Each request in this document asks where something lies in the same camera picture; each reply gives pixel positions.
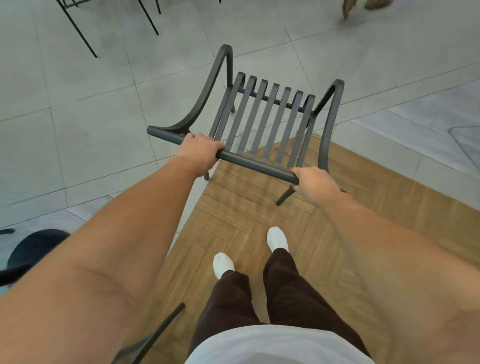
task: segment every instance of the white shirt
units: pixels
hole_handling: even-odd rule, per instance
[[[221,332],[202,342],[185,364],[372,364],[331,331],[254,325]]]

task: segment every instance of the dark brown trousers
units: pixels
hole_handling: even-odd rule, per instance
[[[292,256],[285,249],[275,249],[265,264],[264,285],[272,324],[332,331],[370,356],[360,336],[299,275]],[[229,270],[213,287],[193,332],[189,355],[203,341],[220,332],[261,324],[253,310],[248,276]]]

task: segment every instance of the herringbone wood floor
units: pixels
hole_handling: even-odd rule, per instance
[[[319,142],[318,136],[312,138],[306,164],[316,164]],[[480,265],[479,211],[340,146],[330,148],[330,172],[361,204]],[[275,206],[287,187],[274,178],[220,163],[125,343],[152,332],[178,303],[185,302],[186,310],[143,363],[185,361],[197,318],[216,282],[212,261],[218,252],[227,253],[236,270],[250,276],[253,306],[260,320],[268,322],[262,270],[270,255],[265,237],[271,226],[285,232],[300,273],[358,331],[376,363],[410,362],[363,289],[321,210],[298,194]]]

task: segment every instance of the white shoe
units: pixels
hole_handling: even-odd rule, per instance
[[[287,237],[278,226],[268,229],[267,244],[272,253],[276,248],[284,248],[288,252]]]
[[[235,270],[233,262],[225,253],[218,253],[213,257],[213,272],[220,279],[227,270]]]

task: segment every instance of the foot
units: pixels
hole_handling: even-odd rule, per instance
[[[352,10],[355,5],[357,5],[357,0],[343,0],[342,12],[344,19],[348,18],[350,10]]]
[[[284,248],[288,252],[287,237],[278,226],[268,229],[267,244],[272,253],[276,248]]]
[[[365,9],[367,10],[381,9],[390,5],[392,2],[393,0],[367,0],[365,4]]]
[[[220,279],[227,270],[235,270],[233,262],[225,253],[218,253],[213,258],[213,272]]]

